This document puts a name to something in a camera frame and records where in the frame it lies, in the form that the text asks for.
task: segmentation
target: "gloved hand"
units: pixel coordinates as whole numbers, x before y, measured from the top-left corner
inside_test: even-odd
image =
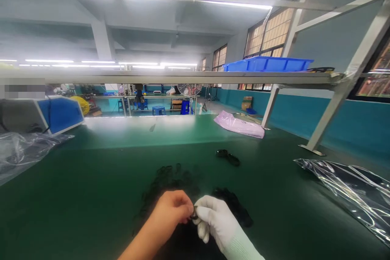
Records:
[[[203,196],[194,204],[198,236],[208,243],[210,233],[227,260],[264,260],[223,200]]]

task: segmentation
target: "forearm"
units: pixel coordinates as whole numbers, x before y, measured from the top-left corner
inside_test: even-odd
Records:
[[[152,227],[153,222],[146,221],[118,260],[151,260],[164,244],[155,237]]]

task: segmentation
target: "ceiling light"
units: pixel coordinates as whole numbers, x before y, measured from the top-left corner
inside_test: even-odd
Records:
[[[211,4],[221,4],[221,5],[230,5],[238,7],[247,7],[247,8],[256,8],[256,9],[272,9],[272,6],[268,5],[256,5],[256,4],[244,4],[244,3],[232,3],[232,2],[219,2],[219,1],[206,1],[206,0],[195,0],[196,2],[205,2]]]
[[[119,62],[119,64],[158,65],[158,63],[154,62]]]
[[[35,60],[26,59],[27,62],[73,63],[72,60]]]
[[[115,61],[81,61],[81,63],[115,63]]]
[[[197,66],[195,63],[161,63],[162,66]]]
[[[144,66],[144,65],[134,65],[133,68],[145,68],[145,69],[164,69],[165,66]]]
[[[90,67],[98,67],[98,68],[119,68],[119,65],[91,65]]]
[[[68,67],[89,67],[89,65],[73,65],[73,64],[54,64],[52,65],[53,67],[64,67],[64,68],[68,68]]]

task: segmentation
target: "workbench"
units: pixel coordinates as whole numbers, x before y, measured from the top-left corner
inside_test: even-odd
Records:
[[[245,232],[266,260],[388,259],[389,249],[293,162],[318,159],[297,147],[304,139],[277,128],[264,139],[243,136],[215,117],[86,118],[68,132],[72,140],[0,187],[0,259],[116,259],[132,238],[142,192],[157,169],[176,163],[201,172],[203,193],[227,187],[238,196],[254,220]],[[241,166],[217,158],[218,149]]]

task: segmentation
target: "cardboard box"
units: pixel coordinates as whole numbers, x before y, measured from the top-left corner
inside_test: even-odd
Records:
[[[253,97],[247,96],[243,98],[243,102],[241,104],[241,110],[246,111],[247,108],[252,108],[252,100]]]

